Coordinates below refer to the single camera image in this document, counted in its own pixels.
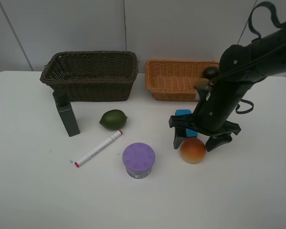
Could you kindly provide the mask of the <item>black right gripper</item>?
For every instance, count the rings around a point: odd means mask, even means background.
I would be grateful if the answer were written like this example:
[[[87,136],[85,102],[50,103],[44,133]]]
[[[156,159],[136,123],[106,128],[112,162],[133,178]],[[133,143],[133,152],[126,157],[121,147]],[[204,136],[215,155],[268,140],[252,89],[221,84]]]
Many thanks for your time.
[[[175,115],[169,119],[174,128],[174,149],[188,137],[186,129],[210,136],[205,144],[207,152],[232,141],[231,133],[241,131],[238,124],[227,118],[241,100],[240,83],[218,83],[210,91],[197,89],[200,100],[192,114]]]

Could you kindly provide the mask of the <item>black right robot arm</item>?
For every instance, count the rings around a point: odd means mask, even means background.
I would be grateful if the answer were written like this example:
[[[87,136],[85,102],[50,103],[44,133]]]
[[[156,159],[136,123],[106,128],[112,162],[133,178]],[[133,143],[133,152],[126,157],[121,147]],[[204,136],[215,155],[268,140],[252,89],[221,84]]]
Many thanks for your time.
[[[208,152],[230,143],[231,134],[239,134],[239,124],[229,122],[229,115],[239,110],[239,102],[252,105],[243,97],[251,87],[267,77],[286,72],[286,22],[280,30],[258,38],[246,47],[230,46],[222,55],[219,75],[208,87],[197,88],[199,102],[191,114],[172,115],[169,126],[174,128],[174,149],[186,139],[190,129],[209,137]]]

